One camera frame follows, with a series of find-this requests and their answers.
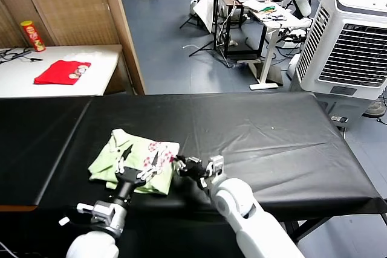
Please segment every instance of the red cloth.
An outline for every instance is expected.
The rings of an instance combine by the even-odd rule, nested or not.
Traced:
[[[43,74],[36,77],[34,84],[73,85],[90,65],[90,63],[58,60],[45,70]]]

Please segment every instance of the white robot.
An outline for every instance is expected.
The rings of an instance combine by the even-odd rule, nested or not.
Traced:
[[[177,156],[175,168],[188,176],[210,198],[236,234],[236,241],[246,258],[304,258],[278,221],[264,211],[253,196],[251,187],[237,178],[227,178],[223,157],[212,157],[207,167],[198,158]],[[157,171],[145,172],[125,167],[117,173],[119,181],[111,202],[97,201],[94,206],[79,204],[78,212],[92,214],[87,234],[74,240],[67,258],[116,258],[115,239],[122,234],[126,210],[136,187],[146,183]]]

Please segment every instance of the black table cover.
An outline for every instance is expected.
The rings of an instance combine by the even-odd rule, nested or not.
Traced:
[[[0,205],[38,205],[90,100],[0,99]]]
[[[113,129],[180,143],[207,160],[222,154],[225,171],[249,183],[280,221],[387,211],[339,131],[308,93],[112,95],[93,98],[40,208],[93,204],[111,193],[88,181],[88,166]],[[153,216],[214,212],[203,192],[174,177],[170,194],[135,194],[132,210]]]

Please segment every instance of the red snack can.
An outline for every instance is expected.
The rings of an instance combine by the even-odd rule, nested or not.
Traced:
[[[46,47],[44,46],[41,37],[37,33],[34,23],[32,21],[23,21],[20,23],[20,25],[23,27],[25,33],[30,38],[35,51],[44,51]]]

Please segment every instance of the folded shirt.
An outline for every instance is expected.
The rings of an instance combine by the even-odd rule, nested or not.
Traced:
[[[178,154],[180,145],[138,137],[122,129],[114,129],[111,132],[108,143],[89,166],[90,180],[106,181],[107,188],[115,189],[118,183],[115,177],[117,163],[129,146],[132,146],[131,153],[124,160],[124,166],[144,170],[152,164],[157,153],[157,167],[161,169],[158,175],[155,175],[143,187],[137,188],[135,192],[167,195],[174,174],[173,158]]]
[[[39,77],[34,79],[34,84],[60,84],[73,85],[80,76],[90,67],[90,63],[58,60],[46,69]]]

